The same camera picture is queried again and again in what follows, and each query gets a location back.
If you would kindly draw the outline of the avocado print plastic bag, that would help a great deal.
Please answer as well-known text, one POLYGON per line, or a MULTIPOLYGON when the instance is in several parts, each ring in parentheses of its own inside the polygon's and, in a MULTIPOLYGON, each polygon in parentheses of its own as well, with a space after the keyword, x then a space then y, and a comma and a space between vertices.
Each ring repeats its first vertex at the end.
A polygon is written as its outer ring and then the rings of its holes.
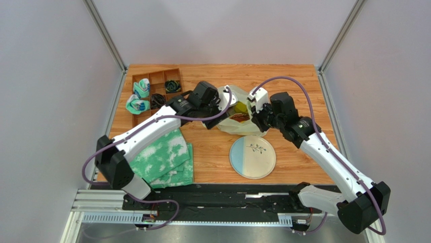
MULTIPOLYGON (((247 105, 247 96, 248 92, 244 91, 243 89, 239 88, 235 85, 230 85, 233 90, 235 91, 235 94, 237 95, 238 101, 244 103, 247 105)), ((216 127, 225 133, 229 133, 232 135, 240 135, 240 136, 259 136, 263 137, 267 134, 267 132, 260 132, 258 127, 251 121, 251 113, 248 115, 250 117, 250 120, 245 121, 244 123, 239 123, 234 120, 231 120, 227 118, 226 120, 219 123, 216 127)))

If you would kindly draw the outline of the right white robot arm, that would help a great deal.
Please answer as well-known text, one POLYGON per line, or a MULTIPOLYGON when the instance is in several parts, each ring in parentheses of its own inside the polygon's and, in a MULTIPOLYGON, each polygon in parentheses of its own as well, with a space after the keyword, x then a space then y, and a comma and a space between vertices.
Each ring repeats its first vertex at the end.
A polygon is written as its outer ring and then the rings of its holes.
POLYGON ((277 129, 284 139, 311 157, 332 179, 339 192, 300 183, 290 190, 293 207, 316 208, 337 215, 352 233, 370 228, 387 212, 391 189, 356 169, 310 117, 300 116, 287 92, 269 96, 263 88, 248 94, 251 120, 261 132, 277 129))

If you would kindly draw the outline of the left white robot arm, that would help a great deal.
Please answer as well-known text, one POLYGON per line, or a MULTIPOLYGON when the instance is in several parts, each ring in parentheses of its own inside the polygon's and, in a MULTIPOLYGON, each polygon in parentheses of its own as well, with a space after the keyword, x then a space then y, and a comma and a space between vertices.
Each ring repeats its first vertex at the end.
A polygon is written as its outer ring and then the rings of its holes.
POLYGON ((207 129, 228 117, 227 111, 238 102, 229 86, 222 91, 201 81, 192 91, 169 99, 154 115, 131 130, 117 136, 100 137, 96 152, 90 158, 106 179, 102 186, 122 190, 137 199, 145 199, 152 191, 150 184, 132 171, 129 163, 150 144, 188 122, 199 121, 207 129))

